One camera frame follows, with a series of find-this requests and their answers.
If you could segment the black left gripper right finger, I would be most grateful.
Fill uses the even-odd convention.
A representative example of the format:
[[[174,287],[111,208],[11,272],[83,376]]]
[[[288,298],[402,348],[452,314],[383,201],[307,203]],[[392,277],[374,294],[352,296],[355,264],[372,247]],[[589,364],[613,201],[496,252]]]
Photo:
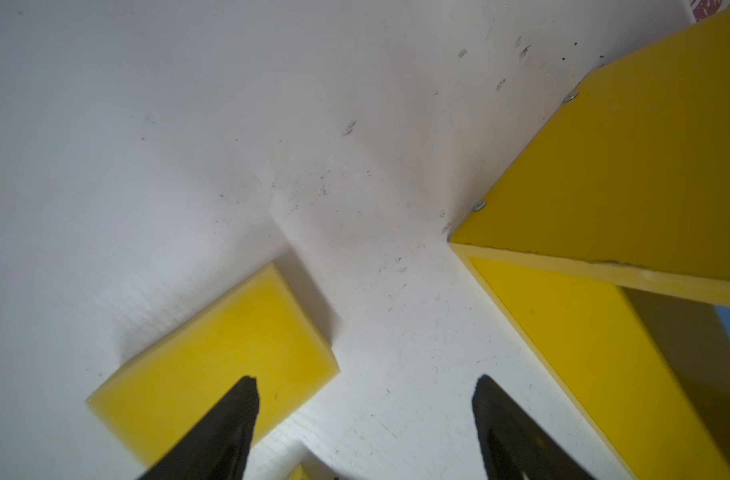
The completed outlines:
[[[472,411],[489,479],[592,478],[487,375],[476,383]]]

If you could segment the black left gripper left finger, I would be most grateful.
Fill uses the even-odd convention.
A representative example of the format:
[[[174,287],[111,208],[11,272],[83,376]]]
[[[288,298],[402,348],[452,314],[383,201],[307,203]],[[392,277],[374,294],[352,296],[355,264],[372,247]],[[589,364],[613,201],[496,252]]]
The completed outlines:
[[[141,477],[146,480],[241,479],[259,407],[257,380],[242,377]]]

